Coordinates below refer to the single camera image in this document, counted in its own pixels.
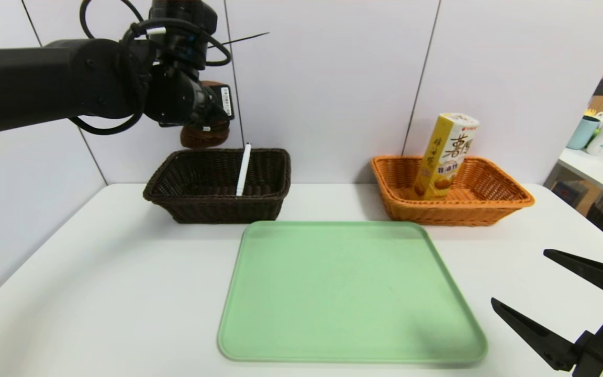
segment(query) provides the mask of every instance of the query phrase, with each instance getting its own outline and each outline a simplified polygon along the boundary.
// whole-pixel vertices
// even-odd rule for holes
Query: teal cup
[[[594,130],[599,126],[599,119],[588,117],[588,115],[584,115],[583,119],[581,119],[578,127],[576,127],[576,131],[574,131],[574,135],[572,135],[572,139],[567,143],[567,148],[570,149],[582,149],[586,145],[588,145],[588,141],[594,134]]]

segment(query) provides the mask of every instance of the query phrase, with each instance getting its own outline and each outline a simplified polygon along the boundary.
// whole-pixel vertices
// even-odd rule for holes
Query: wicker basket
[[[412,199],[422,157],[374,157],[383,205],[393,220],[426,225],[492,225],[534,198],[497,165],[467,157],[443,201]]]
[[[254,149],[243,196],[236,196],[243,149],[172,153],[148,182],[143,197],[181,224],[249,224],[276,220],[290,189],[290,156]]]

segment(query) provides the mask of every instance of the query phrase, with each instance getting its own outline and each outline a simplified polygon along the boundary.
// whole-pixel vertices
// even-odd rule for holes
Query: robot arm
[[[89,2],[82,3],[81,15]],[[69,118],[85,131],[110,135],[125,131],[142,114],[162,127],[208,132],[218,129],[207,124],[228,127],[233,112],[223,107],[216,88],[201,84],[198,74],[206,65],[231,60],[227,48],[210,35],[217,22],[213,9],[196,0],[153,0],[150,15],[132,24],[120,42],[64,40],[43,48],[0,50],[0,131]],[[162,34],[136,40],[160,28]],[[206,62],[209,41],[224,60]],[[130,118],[113,129],[98,129],[79,115]]]

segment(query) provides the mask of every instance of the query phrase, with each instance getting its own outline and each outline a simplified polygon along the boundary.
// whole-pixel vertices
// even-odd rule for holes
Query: green tray
[[[469,363],[488,349],[427,233],[390,221],[250,225],[218,346],[260,362]]]

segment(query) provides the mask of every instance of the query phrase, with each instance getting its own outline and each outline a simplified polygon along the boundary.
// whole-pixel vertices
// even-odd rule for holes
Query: juice box
[[[474,140],[479,122],[464,114],[439,115],[414,181],[414,198],[443,200]]]

